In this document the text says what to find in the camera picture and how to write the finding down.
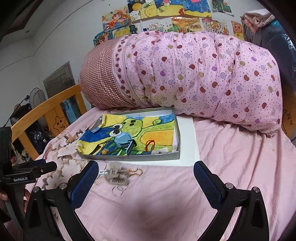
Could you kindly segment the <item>person left hand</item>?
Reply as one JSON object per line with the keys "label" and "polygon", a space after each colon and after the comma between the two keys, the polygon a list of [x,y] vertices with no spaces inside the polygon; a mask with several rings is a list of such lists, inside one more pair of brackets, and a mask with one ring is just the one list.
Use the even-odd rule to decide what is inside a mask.
{"label": "person left hand", "polygon": [[1,201],[4,202],[3,211],[8,215],[18,230],[22,230],[29,203],[30,192],[26,188],[16,188],[11,192],[11,198],[1,191]]}

